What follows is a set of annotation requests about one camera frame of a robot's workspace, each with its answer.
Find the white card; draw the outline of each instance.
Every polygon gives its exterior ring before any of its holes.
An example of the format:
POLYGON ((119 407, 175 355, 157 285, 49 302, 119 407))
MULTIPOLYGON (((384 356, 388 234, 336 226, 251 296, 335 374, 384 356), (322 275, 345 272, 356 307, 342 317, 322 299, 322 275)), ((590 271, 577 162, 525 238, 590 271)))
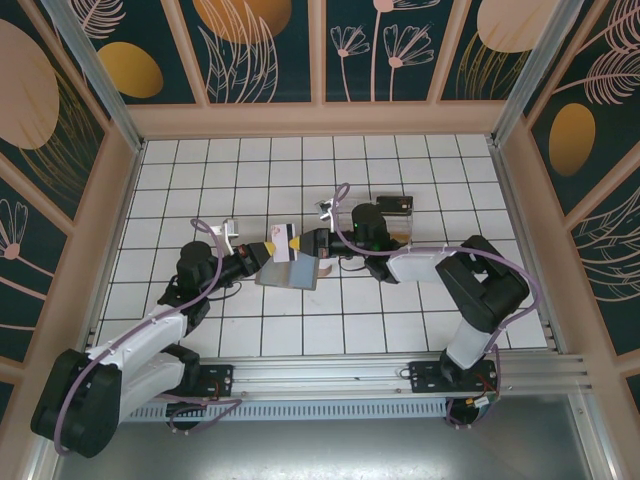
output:
POLYGON ((298 252, 289 247, 289 242, 296 236, 296 226, 293 223, 271 225, 271 242, 276 246, 273 253, 275 263, 294 262, 298 259, 298 252))

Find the gray floor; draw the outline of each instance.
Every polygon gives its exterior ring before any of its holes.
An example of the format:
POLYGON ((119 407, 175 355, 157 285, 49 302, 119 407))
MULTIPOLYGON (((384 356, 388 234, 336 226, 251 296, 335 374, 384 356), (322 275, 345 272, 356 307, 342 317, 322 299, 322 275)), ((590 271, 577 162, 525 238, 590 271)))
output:
POLYGON ((99 456, 60 462, 58 480, 582 480, 566 401, 505 398, 486 423, 442 419, 228 422, 192 437, 125 424, 99 456))

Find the white tile floor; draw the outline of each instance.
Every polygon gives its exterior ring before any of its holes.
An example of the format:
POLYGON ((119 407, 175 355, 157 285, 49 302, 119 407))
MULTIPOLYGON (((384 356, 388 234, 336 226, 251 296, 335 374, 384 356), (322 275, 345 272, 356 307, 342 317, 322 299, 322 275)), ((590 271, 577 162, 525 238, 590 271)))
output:
MULTIPOLYGON (((233 216, 240 224, 239 243, 264 241, 270 224, 295 223, 297 231, 324 226, 314 204, 329 198, 336 182, 345 181, 358 198, 413 195, 417 244, 455 244, 481 233, 522 265, 481 135, 152 141, 112 273, 98 342, 118 335, 154 306, 174 274, 180 247, 194 238, 211 243, 193 232, 190 217, 219 225, 233 216)), ((343 262, 343 270, 334 265, 313 292, 263 288, 244 280, 239 295, 212 302, 210 318, 183 343, 204 357, 446 347, 462 317, 442 284, 379 284, 366 271, 346 271, 359 265, 362 259, 343 262)), ((499 346, 546 348, 537 314, 512 324, 499 346)))

